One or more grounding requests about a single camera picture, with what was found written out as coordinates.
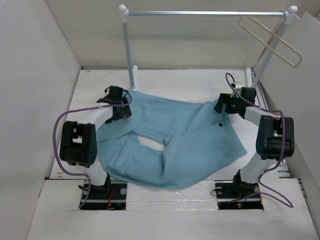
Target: light blue pants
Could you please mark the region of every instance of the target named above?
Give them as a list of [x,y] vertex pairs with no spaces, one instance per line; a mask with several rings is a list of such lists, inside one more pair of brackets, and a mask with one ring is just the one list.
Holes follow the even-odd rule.
[[[132,116],[97,131],[98,157],[111,177],[146,186],[182,189],[247,152],[217,101],[189,103],[131,91]],[[165,144],[140,144],[138,135]]]

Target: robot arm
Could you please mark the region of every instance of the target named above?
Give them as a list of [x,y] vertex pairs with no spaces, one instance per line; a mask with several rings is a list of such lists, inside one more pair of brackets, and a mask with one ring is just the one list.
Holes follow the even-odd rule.
[[[254,104],[256,90],[252,87],[242,87],[239,82],[231,86],[247,101]],[[243,198],[255,192],[258,187],[259,176],[280,157],[282,148],[282,120],[280,116],[266,112],[244,102],[232,92],[221,93],[214,107],[218,113],[224,111],[227,114],[239,114],[243,119],[258,126],[258,134],[255,142],[256,153],[248,164],[240,169],[233,177],[227,191],[234,199]],[[283,157],[290,157],[295,150],[294,121],[291,117],[285,117],[285,145]]]
[[[123,92],[126,90],[121,87],[107,88],[105,96],[97,101],[98,106],[127,104],[128,100],[123,96]],[[88,174],[93,188],[104,186],[108,174],[104,171],[99,159],[96,159],[98,153],[96,131],[103,124],[128,118],[131,115],[128,105],[101,107],[88,111],[79,121],[66,121],[62,127],[60,159]]]

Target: white panel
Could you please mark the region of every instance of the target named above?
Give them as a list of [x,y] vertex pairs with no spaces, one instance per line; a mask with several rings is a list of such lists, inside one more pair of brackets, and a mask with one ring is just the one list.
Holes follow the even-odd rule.
[[203,180],[182,190],[166,190],[128,184],[128,211],[212,211],[218,210],[216,198],[210,193],[213,180]]
[[[320,194],[320,22],[307,13],[301,19],[295,17],[283,38],[302,52],[304,61],[293,69],[273,56],[261,82],[274,105],[294,119],[297,151],[287,162],[293,175],[302,179],[310,209],[315,210],[311,214],[320,231],[317,203]],[[277,50],[289,56],[281,44]],[[261,61],[254,68],[256,73],[260,64]]]
[[[290,200],[293,205],[293,208],[289,208],[286,205],[280,203],[279,201],[266,196],[262,195],[262,201],[264,206],[264,211],[268,213],[285,213],[285,212],[300,212],[300,211],[308,211],[307,203],[304,199],[304,196],[301,192],[300,185],[296,178],[274,178],[274,179],[265,179],[262,178],[261,182],[265,184],[267,187],[271,187],[272,189],[278,191],[279,193],[283,194],[286,198]],[[278,194],[266,189],[262,185],[260,187],[260,192],[268,193],[276,198],[285,201],[281,196]]]
[[[46,0],[83,66],[126,67],[118,6],[143,11],[284,11],[290,0]],[[278,18],[260,18],[273,28]],[[129,17],[133,63],[145,68],[246,68],[263,45],[230,17]],[[253,31],[268,35],[254,23]]]
[[290,0],[289,5],[296,5],[298,7],[296,14],[299,17],[302,17],[305,12],[315,17],[320,11],[319,0]]
[[[292,195],[301,195],[297,181],[279,180]],[[76,180],[49,181],[43,186],[30,227],[28,240],[317,240],[308,209],[288,208],[216,211],[87,211],[66,210],[79,197]],[[60,195],[59,201],[54,194]]]
[[25,240],[80,65],[44,0],[0,1],[0,239]]

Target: purple cable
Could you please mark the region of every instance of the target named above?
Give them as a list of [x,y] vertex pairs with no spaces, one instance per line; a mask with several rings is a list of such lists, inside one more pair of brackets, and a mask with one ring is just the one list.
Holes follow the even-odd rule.
[[259,183],[260,185],[262,185],[263,187],[265,187],[266,189],[268,189],[268,190],[270,190],[270,191],[278,194],[278,195],[281,196],[283,199],[285,199],[288,203],[286,203],[286,202],[282,201],[281,199],[279,199],[279,198],[277,198],[277,197],[275,197],[275,196],[273,196],[273,195],[271,195],[271,194],[269,194],[269,193],[266,193],[266,192],[254,192],[254,193],[252,193],[252,194],[250,194],[250,195],[248,195],[248,196],[245,196],[245,197],[242,197],[242,198],[238,198],[238,199],[235,199],[235,200],[232,200],[232,201],[227,201],[226,203],[232,204],[232,203],[236,203],[236,202],[242,201],[242,200],[245,201],[246,199],[248,199],[248,198],[250,198],[250,197],[252,197],[252,196],[255,196],[255,195],[267,195],[267,196],[269,196],[269,197],[271,197],[271,198],[273,198],[273,199],[278,200],[279,202],[283,203],[283,204],[286,205],[287,207],[293,208],[294,205],[292,204],[292,202],[291,202],[287,197],[285,197],[285,196],[284,196],[283,194],[281,194],[280,192],[272,189],[271,187],[268,187],[268,186],[264,185],[264,184],[261,182],[261,178],[263,177],[263,175],[264,175],[265,173],[267,173],[267,172],[270,172],[270,171],[275,170],[276,168],[278,168],[278,167],[280,166],[280,164],[281,164],[281,161],[284,159],[285,142],[286,142],[286,122],[285,122],[284,113],[283,113],[282,111],[280,111],[280,110],[270,111],[270,110],[261,108],[260,106],[255,105],[255,104],[252,103],[252,102],[249,102],[248,100],[246,100],[245,98],[243,98],[243,97],[231,86],[231,84],[230,84],[230,82],[229,82],[229,79],[228,79],[228,76],[230,76],[230,77],[232,78],[233,82],[235,82],[234,76],[232,76],[231,73],[226,72],[226,73],[225,73],[225,80],[226,80],[226,82],[228,83],[228,85],[229,85],[229,87],[231,88],[231,90],[232,90],[242,101],[244,101],[245,103],[247,103],[247,104],[249,104],[249,105],[251,105],[251,106],[253,106],[253,107],[256,107],[256,108],[258,108],[258,109],[260,109],[260,110],[262,110],[262,111],[264,111],[264,112],[266,112],[266,113],[279,113],[280,116],[281,116],[281,121],[282,121],[282,139],[281,139],[281,150],[280,150],[279,160],[278,160],[278,162],[276,163],[276,165],[275,165],[274,167],[268,168],[268,169],[264,170],[263,173],[260,174],[260,176],[258,177],[258,183]]
[[66,170],[64,168],[64,166],[61,163],[59,154],[58,154],[58,147],[57,147],[57,143],[56,143],[56,135],[57,135],[57,128],[58,128],[58,124],[60,122],[60,120],[67,114],[71,114],[71,113],[77,113],[77,112],[82,112],[82,111],[88,111],[88,110],[94,110],[94,109],[100,109],[100,108],[109,108],[109,107],[125,107],[128,106],[129,104],[132,103],[132,96],[129,92],[127,92],[127,94],[130,97],[130,101],[126,104],[110,104],[110,105],[103,105],[103,106],[94,106],[94,107],[87,107],[87,108],[81,108],[81,109],[76,109],[76,110],[69,110],[69,111],[65,111],[64,113],[62,113],[57,120],[55,121],[54,127],[53,127],[53,133],[52,133],[52,143],[53,143],[53,152],[54,152],[54,156],[56,159],[56,162],[58,163],[60,169],[65,173],[68,174],[70,176],[82,176],[82,177],[86,177],[87,181],[88,181],[88,190],[87,190],[87,194],[85,195],[85,198],[83,200],[83,203],[79,206],[79,208],[82,208],[85,204],[86,201],[88,199],[90,190],[91,190],[91,180],[88,174],[86,173],[72,173],[69,172],[68,170]]

